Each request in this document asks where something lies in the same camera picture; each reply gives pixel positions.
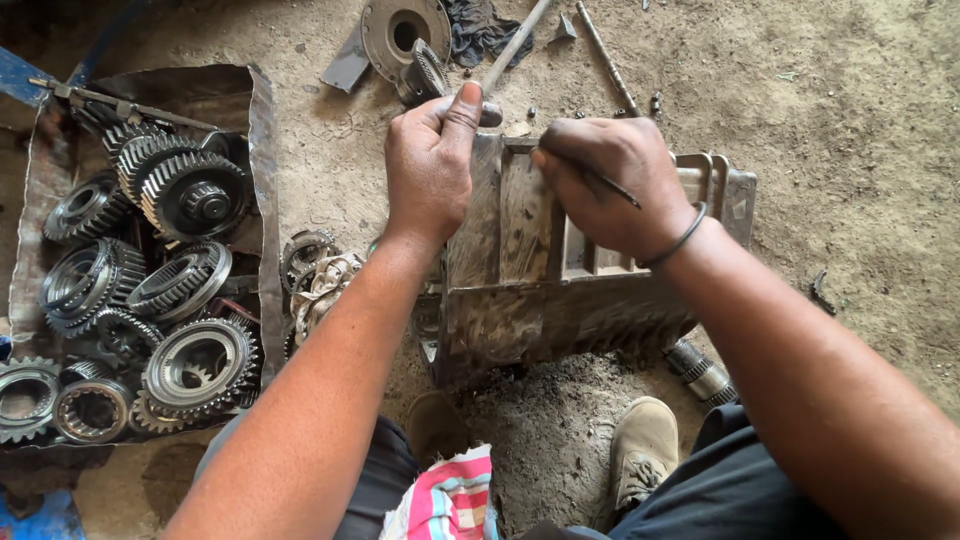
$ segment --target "striped cloth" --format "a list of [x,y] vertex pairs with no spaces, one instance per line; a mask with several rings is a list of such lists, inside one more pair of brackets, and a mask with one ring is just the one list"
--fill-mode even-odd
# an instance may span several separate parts
[[387,513],[380,540],[499,540],[491,472],[489,444],[435,463]]

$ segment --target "beige sneaker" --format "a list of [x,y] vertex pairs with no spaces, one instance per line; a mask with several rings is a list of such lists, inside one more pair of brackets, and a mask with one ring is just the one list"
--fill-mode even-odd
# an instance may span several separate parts
[[677,417],[657,398],[644,396],[620,418],[610,446],[610,495],[593,527],[609,531],[680,464]]
[[422,471],[440,458],[450,459],[469,450],[467,424],[440,390],[427,392],[410,404],[406,432],[410,452]]

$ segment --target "black bracelet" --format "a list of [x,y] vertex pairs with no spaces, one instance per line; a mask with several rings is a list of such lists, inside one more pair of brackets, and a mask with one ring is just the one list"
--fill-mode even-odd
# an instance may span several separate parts
[[700,201],[697,203],[693,203],[693,206],[700,207],[700,213],[697,214],[697,219],[693,220],[693,225],[691,225],[690,228],[686,230],[686,233],[684,233],[684,235],[681,236],[679,240],[677,240],[677,243],[674,244],[672,248],[666,250],[660,255],[657,255],[656,257],[646,261],[646,263],[638,264],[637,268],[650,268],[651,266],[657,266],[661,262],[664,262],[665,260],[667,260],[667,258],[669,258],[671,255],[676,253],[677,250],[680,249],[680,246],[684,245],[684,242],[686,242],[686,240],[690,238],[690,235],[697,230],[697,227],[700,226],[700,222],[703,221],[704,216],[707,215],[707,203]]

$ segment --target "dirt floor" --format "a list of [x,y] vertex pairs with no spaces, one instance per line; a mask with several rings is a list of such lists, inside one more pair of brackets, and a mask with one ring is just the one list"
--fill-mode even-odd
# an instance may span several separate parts
[[[522,18],[533,3],[496,5]],[[101,4],[47,10],[46,22],[7,19],[2,41],[65,78],[119,0]],[[110,48],[97,73],[256,63],[274,85],[283,232],[322,228],[343,247],[365,250],[386,220],[382,144],[401,107],[375,73],[353,96],[318,80],[361,7],[359,0],[160,2]],[[653,0],[643,12],[639,1],[588,0],[588,7],[638,101],[662,93],[660,125],[672,150],[723,154],[759,176],[756,256],[801,290],[828,268],[838,319],[960,422],[960,282],[951,270],[960,263],[951,240],[960,231],[960,4]],[[623,106],[587,39],[545,45],[560,12],[586,36],[573,2],[557,0],[532,54],[491,96],[506,112],[504,128],[525,120],[531,106],[539,109],[533,135],[558,116],[610,116]],[[29,127],[28,111],[0,106],[9,111],[0,124]],[[25,160],[5,162],[15,172]],[[4,175],[0,231],[9,238],[17,175]],[[699,333],[696,341],[708,344]],[[384,412],[402,422],[427,388],[407,344]],[[638,372],[603,357],[571,357],[456,397],[475,438],[493,443],[506,534],[542,519],[588,522],[604,493],[612,427],[642,394],[674,407],[688,450],[702,412],[662,366]],[[75,499],[87,536],[153,536],[199,459],[188,443],[209,436],[118,449],[106,467],[84,473]],[[176,473],[159,475],[156,467]]]

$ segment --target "forearm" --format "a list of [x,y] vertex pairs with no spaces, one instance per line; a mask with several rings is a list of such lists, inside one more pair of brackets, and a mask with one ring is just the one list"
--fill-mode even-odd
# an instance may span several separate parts
[[333,536],[435,251],[402,237],[380,242],[210,463],[167,536]]
[[960,526],[960,431],[897,369],[715,220],[658,273],[703,323],[771,456],[849,532]]

